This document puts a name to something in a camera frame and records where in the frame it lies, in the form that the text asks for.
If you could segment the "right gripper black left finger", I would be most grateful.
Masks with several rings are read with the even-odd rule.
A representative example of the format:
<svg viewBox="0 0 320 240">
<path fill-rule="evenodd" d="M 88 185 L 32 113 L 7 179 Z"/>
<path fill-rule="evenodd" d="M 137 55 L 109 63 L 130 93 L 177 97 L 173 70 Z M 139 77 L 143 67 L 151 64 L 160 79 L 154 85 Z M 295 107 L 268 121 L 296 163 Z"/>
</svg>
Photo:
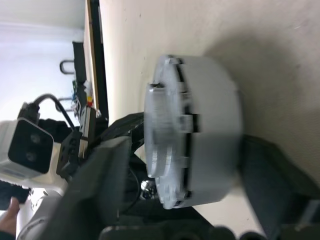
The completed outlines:
<svg viewBox="0 0 320 240">
<path fill-rule="evenodd" d="M 131 139 L 98 146 L 69 184 L 53 213 L 53 240 L 98 240 L 117 221 L 122 204 Z"/>
</svg>

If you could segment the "grey round motor lid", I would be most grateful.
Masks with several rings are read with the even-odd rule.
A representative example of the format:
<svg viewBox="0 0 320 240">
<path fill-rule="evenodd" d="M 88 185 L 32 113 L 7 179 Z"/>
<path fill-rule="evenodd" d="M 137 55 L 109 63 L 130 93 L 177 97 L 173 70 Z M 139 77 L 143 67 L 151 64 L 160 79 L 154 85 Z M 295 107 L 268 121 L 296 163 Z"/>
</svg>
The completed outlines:
<svg viewBox="0 0 320 240">
<path fill-rule="evenodd" d="M 183 207 L 188 198 L 193 117 L 182 74 L 183 60 L 162 55 L 144 100 L 144 149 L 147 174 L 155 180 L 164 209 Z"/>
</svg>

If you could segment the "grey motor housing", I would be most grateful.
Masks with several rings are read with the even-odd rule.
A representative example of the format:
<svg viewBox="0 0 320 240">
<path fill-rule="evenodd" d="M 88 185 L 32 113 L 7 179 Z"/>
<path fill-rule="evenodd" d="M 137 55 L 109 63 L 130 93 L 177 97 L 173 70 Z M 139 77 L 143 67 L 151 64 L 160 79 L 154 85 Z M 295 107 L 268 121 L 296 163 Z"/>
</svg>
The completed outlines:
<svg viewBox="0 0 320 240">
<path fill-rule="evenodd" d="M 221 201 L 234 185 L 243 138 L 240 92 L 227 70 L 205 56 L 182 56 L 197 132 L 191 135 L 190 197 L 178 208 Z"/>
</svg>

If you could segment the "person bare hand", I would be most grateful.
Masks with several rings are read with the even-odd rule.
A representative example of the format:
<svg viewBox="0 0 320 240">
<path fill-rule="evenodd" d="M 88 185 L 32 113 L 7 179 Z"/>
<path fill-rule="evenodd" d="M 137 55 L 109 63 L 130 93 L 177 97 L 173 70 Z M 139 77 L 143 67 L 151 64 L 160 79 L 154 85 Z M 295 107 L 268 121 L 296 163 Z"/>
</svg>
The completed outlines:
<svg viewBox="0 0 320 240">
<path fill-rule="evenodd" d="M 10 204 L 3 218 L 0 220 L 0 232 L 16 237 L 17 217 L 20 211 L 20 203 L 16 197 L 11 197 Z"/>
</svg>

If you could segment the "black equipment case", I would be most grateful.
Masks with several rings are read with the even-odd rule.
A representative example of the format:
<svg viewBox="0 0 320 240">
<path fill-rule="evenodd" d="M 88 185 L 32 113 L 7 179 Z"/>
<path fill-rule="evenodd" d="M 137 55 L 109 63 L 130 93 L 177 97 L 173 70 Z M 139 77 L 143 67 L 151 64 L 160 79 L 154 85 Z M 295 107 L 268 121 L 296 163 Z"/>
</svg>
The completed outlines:
<svg viewBox="0 0 320 240">
<path fill-rule="evenodd" d="M 87 80 L 84 46 L 82 42 L 73 41 L 72 47 L 76 80 L 78 83 L 83 84 Z"/>
</svg>

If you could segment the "black table frame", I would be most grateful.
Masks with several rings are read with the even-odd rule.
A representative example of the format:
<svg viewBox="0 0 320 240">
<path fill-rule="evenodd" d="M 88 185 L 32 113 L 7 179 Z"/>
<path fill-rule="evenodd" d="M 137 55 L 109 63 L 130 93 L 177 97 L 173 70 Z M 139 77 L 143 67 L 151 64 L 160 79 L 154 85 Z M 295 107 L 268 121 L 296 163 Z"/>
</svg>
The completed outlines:
<svg viewBox="0 0 320 240">
<path fill-rule="evenodd" d="M 86 0 L 86 16 L 89 59 L 92 60 L 91 67 L 93 76 L 91 78 L 91 84 L 93 88 L 94 105 L 95 108 L 100 111 L 101 117 L 109 121 L 100 0 Z"/>
</svg>

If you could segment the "small colourful clutter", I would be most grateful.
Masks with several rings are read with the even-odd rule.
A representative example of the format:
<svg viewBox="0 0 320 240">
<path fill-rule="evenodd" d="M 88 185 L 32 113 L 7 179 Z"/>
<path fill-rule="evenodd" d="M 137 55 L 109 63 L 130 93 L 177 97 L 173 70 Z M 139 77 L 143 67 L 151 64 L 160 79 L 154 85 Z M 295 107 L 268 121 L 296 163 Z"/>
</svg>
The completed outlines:
<svg viewBox="0 0 320 240">
<path fill-rule="evenodd" d="M 72 88 L 73 94 L 71 100 L 74 111 L 80 113 L 85 106 L 93 105 L 93 87 L 90 81 L 78 81 L 74 79 L 72 81 Z"/>
</svg>

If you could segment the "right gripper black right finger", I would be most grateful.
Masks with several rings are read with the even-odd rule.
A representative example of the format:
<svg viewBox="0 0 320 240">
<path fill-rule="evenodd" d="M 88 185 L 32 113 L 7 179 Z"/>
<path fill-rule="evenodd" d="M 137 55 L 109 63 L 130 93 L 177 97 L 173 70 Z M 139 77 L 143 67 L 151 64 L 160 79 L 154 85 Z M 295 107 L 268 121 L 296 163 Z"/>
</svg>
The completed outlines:
<svg viewBox="0 0 320 240">
<path fill-rule="evenodd" d="M 231 139 L 240 182 L 262 233 L 239 240 L 320 240 L 320 186 L 274 143 L 239 135 Z"/>
</svg>

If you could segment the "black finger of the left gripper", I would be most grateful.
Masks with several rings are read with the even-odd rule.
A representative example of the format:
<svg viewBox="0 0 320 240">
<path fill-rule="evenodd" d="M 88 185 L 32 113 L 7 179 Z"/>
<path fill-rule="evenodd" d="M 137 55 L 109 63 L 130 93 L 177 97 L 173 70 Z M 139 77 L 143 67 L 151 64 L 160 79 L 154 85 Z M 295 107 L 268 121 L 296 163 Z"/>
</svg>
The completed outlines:
<svg viewBox="0 0 320 240">
<path fill-rule="evenodd" d="M 144 144 L 144 127 L 137 126 L 131 133 L 131 152 L 135 153 L 138 148 Z"/>
<path fill-rule="evenodd" d="M 144 127 L 144 113 L 131 113 L 116 120 L 95 138 L 95 145 L 117 137 L 130 137 L 136 127 Z"/>
</svg>

